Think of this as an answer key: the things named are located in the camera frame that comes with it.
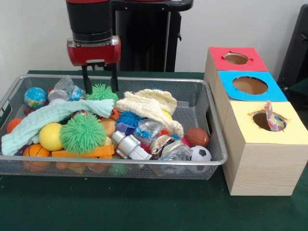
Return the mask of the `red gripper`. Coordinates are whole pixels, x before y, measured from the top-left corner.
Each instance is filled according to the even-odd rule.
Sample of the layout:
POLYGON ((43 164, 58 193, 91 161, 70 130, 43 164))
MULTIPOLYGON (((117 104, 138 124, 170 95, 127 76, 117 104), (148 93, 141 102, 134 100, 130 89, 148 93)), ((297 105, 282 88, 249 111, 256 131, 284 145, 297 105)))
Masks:
POLYGON ((85 92, 92 94, 92 82, 88 76, 87 66, 93 64, 111 64, 112 92, 118 92, 116 63, 121 58, 121 40, 119 36, 113 36, 103 43, 84 44, 77 43, 72 38, 67 40, 67 52, 74 66, 81 66, 85 92))

